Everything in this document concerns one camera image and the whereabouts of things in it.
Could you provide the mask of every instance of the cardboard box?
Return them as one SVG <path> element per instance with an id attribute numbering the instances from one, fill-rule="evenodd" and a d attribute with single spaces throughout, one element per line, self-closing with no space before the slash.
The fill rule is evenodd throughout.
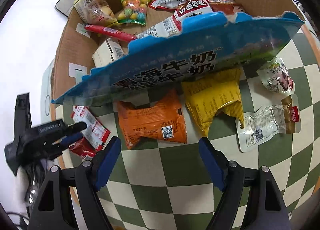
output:
<path id="1" fill-rule="evenodd" d="M 120 0 L 106 0 L 113 12 L 121 11 L 122 5 Z M 263 16 L 263 17 L 276 17 L 281 16 L 285 11 L 296 13 L 301 20 L 303 20 L 303 15 L 300 13 L 299 9 L 293 3 L 292 0 L 234 0 L 236 3 L 243 5 L 247 13 L 253 17 Z M 139 26 L 126 26 L 123 31 L 129 32 L 131 34 L 140 33 L 151 26 L 163 21 L 167 17 L 171 16 L 172 12 L 166 12 L 162 10 L 154 10 L 148 8 L 147 14 L 147 25 Z M 54 72 L 52 73 L 52 98 L 57 99 L 66 91 L 68 91 L 72 86 L 75 85 L 75 78 L 69 77 L 69 63 L 74 63 L 77 65 L 82 65 L 87 67 L 88 72 L 94 67 L 92 61 L 92 54 L 98 48 L 98 38 L 92 34 L 91 38 L 87 38 L 82 34 L 76 32 L 76 26 L 78 23 L 83 23 L 77 14 L 76 10 L 73 9 L 68 17 L 68 22 L 61 36 L 61 40 L 57 49 L 57 55 L 55 60 Z M 109 90 L 101 90 L 101 85 L 105 84 L 106 77 L 100 77 L 99 83 L 91 83 L 86 85 L 86 91 L 83 91 L 81 85 L 73 88 L 72 92 L 69 92 L 68 98 L 60 98 L 56 103 L 69 103 L 78 105 L 101 105 L 106 100 L 105 94 Z M 90 77 L 83 77 L 84 83 L 86 80 L 90 80 Z"/>

